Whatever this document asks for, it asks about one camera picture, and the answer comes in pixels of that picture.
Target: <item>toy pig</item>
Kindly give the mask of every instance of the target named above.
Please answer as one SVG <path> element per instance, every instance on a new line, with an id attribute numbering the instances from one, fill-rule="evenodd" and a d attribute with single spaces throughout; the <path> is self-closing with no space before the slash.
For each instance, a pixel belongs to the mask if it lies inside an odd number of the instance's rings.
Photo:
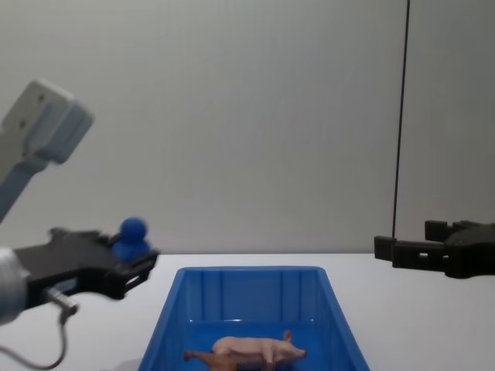
<path id="1" fill-rule="evenodd" d="M 285 332 L 283 341 L 228 336 L 215 342 L 212 353 L 229 356 L 240 364 L 259 365 L 267 371 L 272 371 L 278 365 L 306 357 L 306 351 L 295 347 L 291 341 L 290 331 Z"/>

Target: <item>blue ball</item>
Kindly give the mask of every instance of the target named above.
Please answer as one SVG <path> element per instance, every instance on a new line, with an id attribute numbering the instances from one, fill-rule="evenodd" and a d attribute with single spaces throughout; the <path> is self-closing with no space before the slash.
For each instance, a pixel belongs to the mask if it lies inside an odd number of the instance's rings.
<path id="1" fill-rule="evenodd" d="M 128 218 L 121 224 L 120 238 L 123 241 L 143 241 L 148 228 L 143 219 Z"/>

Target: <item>gray wall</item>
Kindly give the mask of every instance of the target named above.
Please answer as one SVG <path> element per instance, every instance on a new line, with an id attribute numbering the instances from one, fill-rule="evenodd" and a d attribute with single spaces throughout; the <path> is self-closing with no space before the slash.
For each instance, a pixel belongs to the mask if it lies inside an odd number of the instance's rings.
<path id="1" fill-rule="evenodd" d="M 397 236 L 495 221 L 495 2 L 412 0 Z"/>
<path id="2" fill-rule="evenodd" d="M 0 112 L 45 77 L 94 110 L 2 244 L 144 216 L 167 252 L 364 251 L 390 234 L 405 2 L 3 0 Z"/>

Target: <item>blue object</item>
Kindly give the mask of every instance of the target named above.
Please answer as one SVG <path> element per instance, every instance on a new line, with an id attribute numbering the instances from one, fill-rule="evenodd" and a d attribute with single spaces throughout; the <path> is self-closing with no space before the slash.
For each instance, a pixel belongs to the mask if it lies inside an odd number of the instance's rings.
<path id="1" fill-rule="evenodd" d="M 139 371 L 205 370 L 197 359 L 185 362 L 183 352 L 209 352 L 228 335 L 282 339 L 286 329 L 307 357 L 283 370 L 369 371 L 318 267 L 181 269 Z"/>
<path id="2" fill-rule="evenodd" d="M 111 250 L 125 263 L 129 263 L 150 251 L 145 237 L 148 232 L 146 223 L 139 218 L 128 218 L 121 224 L 118 241 Z"/>

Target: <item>black pole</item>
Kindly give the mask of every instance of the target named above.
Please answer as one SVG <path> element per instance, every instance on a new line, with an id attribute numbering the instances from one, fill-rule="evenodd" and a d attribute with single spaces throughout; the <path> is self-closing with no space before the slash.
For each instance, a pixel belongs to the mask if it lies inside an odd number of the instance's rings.
<path id="1" fill-rule="evenodd" d="M 397 139 L 397 162 L 395 164 L 395 191 L 394 191 L 394 214 L 392 219 L 392 236 L 395 237 L 395 220 L 397 218 L 397 193 L 399 185 L 399 163 L 401 160 L 401 136 L 402 136 L 402 115 L 404 113 L 404 88 L 405 88 L 405 67 L 408 60 L 408 38 L 409 38 L 409 12 L 411 10 L 411 0 L 407 0 L 405 13 L 405 34 L 404 34 L 404 57 L 402 60 L 402 86 L 401 86 L 401 108 L 399 111 L 399 132 Z"/>

